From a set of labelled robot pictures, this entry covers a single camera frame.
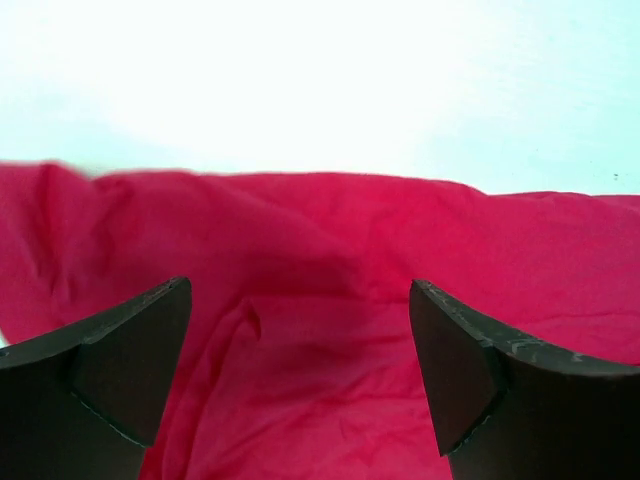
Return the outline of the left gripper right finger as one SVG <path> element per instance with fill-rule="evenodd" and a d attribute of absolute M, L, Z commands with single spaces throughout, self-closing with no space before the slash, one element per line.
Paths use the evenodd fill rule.
<path fill-rule="evenodd" d="M 439 454 L 456 479 L 635 479 L 639 370 L 543 341 L 434 284 L 409 316 Z"/>

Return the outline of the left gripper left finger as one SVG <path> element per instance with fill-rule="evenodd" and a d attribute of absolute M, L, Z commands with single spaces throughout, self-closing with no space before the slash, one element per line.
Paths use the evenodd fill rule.
<path fill-rule="evenodd" d="M 188 279 L 1 350 L 4 479 L 136 479 L 192 309 Z"/>

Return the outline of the red t-shirt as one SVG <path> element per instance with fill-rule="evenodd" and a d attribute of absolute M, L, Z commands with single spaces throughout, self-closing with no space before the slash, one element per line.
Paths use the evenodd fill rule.
<path fill-rule="evenodd" d="M 415 279 L 565 348 L 639 360 L 635 196 L 2 165 L 8 341 L 176 276 L 193 310 L 145 479 L 448 478 L 410 332 Z"/>

